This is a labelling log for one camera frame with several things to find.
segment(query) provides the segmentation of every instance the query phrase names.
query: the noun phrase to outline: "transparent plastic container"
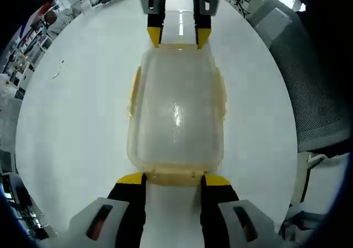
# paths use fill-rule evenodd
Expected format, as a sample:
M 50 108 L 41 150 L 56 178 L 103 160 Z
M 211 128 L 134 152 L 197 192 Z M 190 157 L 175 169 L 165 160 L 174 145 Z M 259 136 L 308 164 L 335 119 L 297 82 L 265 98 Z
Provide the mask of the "transparent plastic container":
M 130 97 L 127 154 L 162 185 L 197 185 L 223 158 L 226 92 L 208 46 L 145 53 Z

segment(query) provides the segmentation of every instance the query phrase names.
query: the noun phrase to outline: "white tabletop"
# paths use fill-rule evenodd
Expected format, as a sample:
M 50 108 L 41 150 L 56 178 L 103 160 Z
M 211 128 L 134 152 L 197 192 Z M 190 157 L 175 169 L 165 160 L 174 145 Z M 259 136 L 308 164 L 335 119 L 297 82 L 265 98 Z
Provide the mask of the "white tabletop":
M 139 0 L 80 15 L 47 50 L 26 91 L 16 140 L 20 176 L 59 232 L 116 180 L 136 171 L 126 154 L 134 73 L 151 46 Z M 217 172 L 240 199 L 282 223 L 296 177 L 291 102 L 270 52 L 221 0 L 210 37 L 228 93 Z M 196 187 L 147 186 L 141 247 L 202 247 Z

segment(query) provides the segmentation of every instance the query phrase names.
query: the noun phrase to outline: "plastic container lid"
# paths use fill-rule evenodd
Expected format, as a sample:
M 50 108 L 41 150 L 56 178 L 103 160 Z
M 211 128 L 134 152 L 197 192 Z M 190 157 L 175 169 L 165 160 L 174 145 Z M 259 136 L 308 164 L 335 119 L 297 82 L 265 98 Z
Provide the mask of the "plastic container lid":
M 130 99 L 127 154 L 155 183 L 197 185 L 220 163 L 226 92 L 209 47 L 150 49 Z

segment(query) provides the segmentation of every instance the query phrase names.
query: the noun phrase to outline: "white table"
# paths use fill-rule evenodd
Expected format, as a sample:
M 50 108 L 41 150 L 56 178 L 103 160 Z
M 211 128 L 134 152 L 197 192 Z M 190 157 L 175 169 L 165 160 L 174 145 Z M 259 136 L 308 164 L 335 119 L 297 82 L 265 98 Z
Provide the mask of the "white table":
M 126 154 L 133 75 L 151 46 L 139 0 L 75 19 L 39 63 L 19 116 L 17 168 L 51 225 L 69 220 L 136 171 Z M 210 37 L 228 93 L 218 173 L 277 226 L 296 177 L 297 141 L 280 71 L 260 37 L 220 1 Z M 147 186 L 141 247 L 202 247 L 196 187 Z

